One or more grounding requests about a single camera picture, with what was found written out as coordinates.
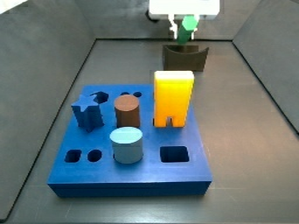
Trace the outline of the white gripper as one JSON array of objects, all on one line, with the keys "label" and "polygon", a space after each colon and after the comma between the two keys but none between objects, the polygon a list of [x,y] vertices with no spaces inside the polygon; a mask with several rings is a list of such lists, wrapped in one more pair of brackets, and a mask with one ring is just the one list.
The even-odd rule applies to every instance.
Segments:
[{"label": "white gripper", "polygon": [[220,0],[149,0],[148,14],[150,19],[166,19],[169,21],[173,39],[177,39],[177,24],[174,19],[192,15],[193,25],[190,39],[194,39],[194,32],[200,19],[213,19],[220,13]]}]

